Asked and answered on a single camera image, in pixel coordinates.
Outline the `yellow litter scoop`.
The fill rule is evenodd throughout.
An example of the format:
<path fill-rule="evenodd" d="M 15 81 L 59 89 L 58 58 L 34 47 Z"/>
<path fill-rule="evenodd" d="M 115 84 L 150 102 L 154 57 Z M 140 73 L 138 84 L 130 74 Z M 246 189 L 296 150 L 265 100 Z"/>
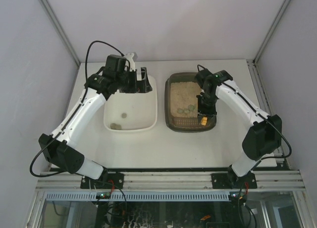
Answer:
<path fill-rule="evenodd" d="M 206 126 L 206 125 L 207 125 L 207 122 L 208 122 L 208 117 L 207 117 L 207 116 L 202 117 L 202 119 L 201 119 L 201 125 L 202 125 L 202 126 Z"/>

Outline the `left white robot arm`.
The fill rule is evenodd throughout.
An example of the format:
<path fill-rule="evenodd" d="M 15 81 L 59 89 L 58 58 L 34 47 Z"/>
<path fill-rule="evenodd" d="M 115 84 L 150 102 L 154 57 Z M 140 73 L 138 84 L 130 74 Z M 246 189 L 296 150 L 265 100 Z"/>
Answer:
<path fill-rule="evenodd" d="M 82 94 L 64 120 L 50 135 L 42 134 L 39 138 L 40 152 L 49 163 L 62 172 L 93 180 L 106 173 L 105 167 L 85 157 L 76 146 L 92 117 L 113 94 L 142 94 L 153 90 L 147 69 L 137 70 L 136 59 L 134 52 L 124 56 L 111 54 L 105 65 L 87 78 Z"/>

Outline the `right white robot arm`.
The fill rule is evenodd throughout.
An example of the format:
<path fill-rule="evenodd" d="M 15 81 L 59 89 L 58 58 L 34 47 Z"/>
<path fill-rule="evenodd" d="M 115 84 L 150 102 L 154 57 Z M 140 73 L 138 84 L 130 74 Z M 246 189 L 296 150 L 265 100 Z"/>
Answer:
<path fill-rule="evenodd" d="M 272 158 L 272 153 L 282 142 L 281 118 L 269 115 L 251 102 L 225 70 L 213 74 L 199 65 L 195 80 L 201 88 L 197 95 L 198 121 L 201 125 L 206 125 L 211 117 L 217 115 L 216 103 L 221 100 L 241 117 L 247 130 L 242 141 L 242 153 L 228 168 L 229 177 L 235 181 L 265 157 Z"/>

